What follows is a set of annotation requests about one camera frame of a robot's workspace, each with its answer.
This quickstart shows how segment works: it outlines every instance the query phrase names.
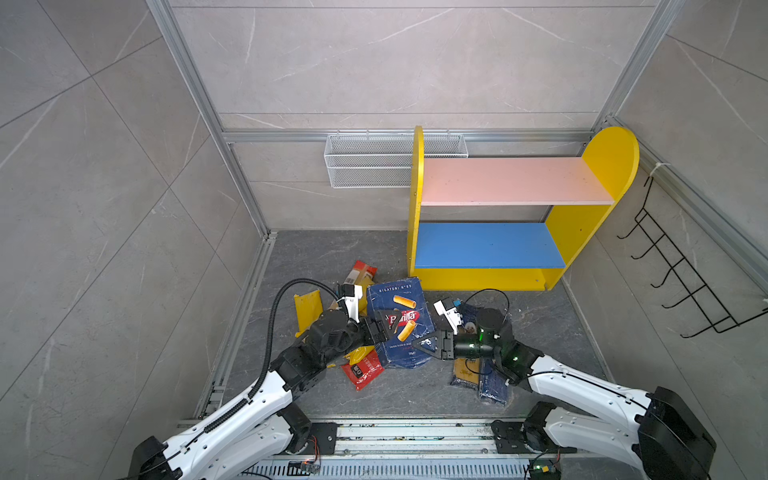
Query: wire mesh basket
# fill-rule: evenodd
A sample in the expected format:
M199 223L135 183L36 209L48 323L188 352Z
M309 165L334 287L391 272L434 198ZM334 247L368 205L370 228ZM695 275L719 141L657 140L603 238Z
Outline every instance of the wire mesh basket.
M333 188L410 187L413 134L336 134L324 157ZM425 157L467 158L460 134L425 134Z

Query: wire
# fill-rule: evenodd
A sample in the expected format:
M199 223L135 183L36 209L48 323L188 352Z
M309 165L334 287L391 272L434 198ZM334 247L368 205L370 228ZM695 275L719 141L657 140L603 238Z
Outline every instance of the wire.
M272 477L268 477L264 475L263 473L256 473L256 472L241 472L241 475L253 475L254 477L261 477L266 478L266 480L272 480Z
M546 449L542 453L536 455L534 457L534 459L531 460L531 464L529 466L530 467L535 466L536 465L536 461L539 460L543 455L547 455L548 453L552 453L552 452L557 452L558 453L558 460L559 460L560 459L560 447L552 447L551 449ZM526 466L525 470L523 471L523 480L525 480L526 476L528 476L530 478L531 477L530 473L531 473L531 469L529 469L528 466Z
M270 372L270 359L272 358L272 340L275 332L275 317L277 316L277 307L280 304L280 299L283 298L283 295L290 287L298 283L308 283L309 285L318 286L323 290L325 290L326 292L330 293L330 295L333 297L334 300L337 300L337 301L339 300L339 296L331 287L327 286L323 282L312 280L311 278L295 278L293 280L289 280L285 285L280 287L280 290L278 290L277 294L275 295L275 300L272 302L272 309L270 310L270 321L266 326L266 346L264 350L264 364L261 366L259 379L256 381L256 383L253 384L253 387L247 393L247 397L249 400L252 399L254 396L256 396L256 394L259 392L259 389L264 384L264 380L266 379L267 373ZM248 400L240 399L238 403L230 407L230 409L227 410L224 414L222 414L221 416L213 420L211 423L206 425L205 428L202 430L202 432L198 433L193 439L191 439L184 446L184 448L188 449L189 446L195 443L197 439L200 438L201 435L203 435L204 433L211 433L214 429L218 428L221 424L223 424L224 422L232 418L234 414L239 412L246 405L248 405Z
M635 405L639 406L639 407L640 407L640 408L642 408L643 410L646 410L646 411L648 410L648 407L646 407L645 405L642 405L642 404L640 404L640 403L637 403L637 402L635 402L633 399L629 398L629 397L628 397L628 396L626 396L626 395L623 395L623 394L621 394L621 393L619 393L619 392L616 392L615 390L609 389L607 386L603 386L603 385L600 385L599 383L595 383L595 382L592 382L592 381L590 381L590 380L587 380L587 379L582 379L580 376L576 376L576 375L573 375L572 373L568 373L568 372L558 372L558 371L556 371L556 370L548 370L547 372L536 372L536 373L532 373L531 375L529 375L529 376L528 376L528 378L531 378L532 376L536 376L536 375L546 375L546 374L549 374L549 373L557 373L558 375L567 375L567 376L571 376L571 377L573 377L573 378L575 378L575 379L581 380L582 382L586 382L586 383L589 383L590 385L593 385L593 386L596 386L596 387L598 387L598 388L601 388L601 389L603 389L603 390L607 390L608 392L614 393L614 394L615 394L615 395L617 395L617 396L620 396L620 397L624 397L624 399L625 399L625 400L628 400L628 401L632 402L633 404L635 404Z
M488 372L476 372L475 370L469 368L469 364L467 363L467 360L469 359L464 359L464 367L470 372L476 373L477 375L491 375L493 373L493 368L491 368L490 371Z
M509 307L511 305L509 303L509 297L507 296L506 293L502 292L498 288L484 288L482 290L478 290L477 292L474 292L472 295L470 295L468 299L464 300L464 303L469 303L469 300L472 300L472 297L477 295L478 293L486 292L486 291L489 291L489 290L494 291L494 292L499 292L501 295L504 296L504 298L507 299L507 309L504 311L504 318L507 318L507 314L509 314Z
M264 349L264 364L261 366L261 373L259 374L259 379L256 381L256 384L253 385L253 388L248 392L248 398L252 399L259 389L261 388L262 384L264 383L264 379L266 378L267 373L270 371L270 359L272 358L272 340L274 337L275 332L275 316L277 316L277 307L280 304L280 299L283 298L283 294L292 286L296 285L297 283L308 283L309 285L314 285L322 288L326 292L330 293L330 295L333 297L334 300L339 300L339 296L336 295L336 292L333 291L333 289L329 286L327 286L323 282L318 282L317 280L312 280L311 278L295 278L293 280L288 281L285 285L280 287L280 290L277 292L277 295L275 295L275 300L272 302L272 309L270 311L270 321L266 325L266 346Z
M130 477L116 478L115 480L131 480L132 478L139 478L143 474L151 472L151 471L155 470L156 468L160 468L161 466L167 464L173 457L175 457L176 455L179 455L180 453L181 453L181 450L179 450L178 452L174 453L170 457L166 458L162 462L158 463L154 467L150 467L150 468L147 468L146 470L142 470L141 472L138 472L136 475L131 475Z

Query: blue pasta box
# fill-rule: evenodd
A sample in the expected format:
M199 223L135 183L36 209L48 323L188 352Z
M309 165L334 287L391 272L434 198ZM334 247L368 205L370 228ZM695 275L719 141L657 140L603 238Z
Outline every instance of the blue pasta box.
M403 311L395 337L386 343L376 345L376 353L383 366L414 369L432 358L411 346L415 338L435 331L435 324L429 316L422 284L418 278L406 278L369 286L368 309L369 312L371 309ZM424 346L430 347L428 341L424 342Z

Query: yellow shelf side panel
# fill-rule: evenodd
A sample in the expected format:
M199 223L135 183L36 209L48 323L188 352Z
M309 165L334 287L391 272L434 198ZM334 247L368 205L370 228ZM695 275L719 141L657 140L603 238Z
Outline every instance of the yellow shelf side panel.
M544 290L540 268L418 268L413 271L424 290Z
M557 205L552 208L546 224L563 257L565 268L542 270L548 290L557 284L616 203L629 190L640 163L640 148L631 131L622 127L609 127L594 136L581 157L613 197L614 203Z
M411 168L411 201L408 212L408 243L406 259L408 275L417 276L416 244L419 242L419 220L422 214L422 187L424 186L424 130L413 131L413 167Z

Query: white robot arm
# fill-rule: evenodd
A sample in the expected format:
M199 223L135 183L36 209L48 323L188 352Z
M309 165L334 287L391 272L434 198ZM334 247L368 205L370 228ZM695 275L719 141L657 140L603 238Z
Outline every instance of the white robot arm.
M270 314L259 379L186 432L163 443L155 437L142 442L134 450L126 478L226 480L270 455L305 447L311 423L293 400L319 381L334 359L392 338L398 322L388 321L392 312L357 319L356 311L327 310L270 363L277 304L289 286L302 282L322 286L339 305L359 298L359 292L347 288L351 286L342 286L337 296L314 280L288 282L278 292ZM629 389L559 363L505 335L498 310L480 309L476 323L474 334L438 330L412 344L444 360L492 359L494 370L513 385L594 415L540 402L522 433L531 450L544 452L553 446L588 450L640 468L651 480L708 478L715 442L674 392L661 387L653 394ZM434 340L428 344L435 348L425 347L426 340Z

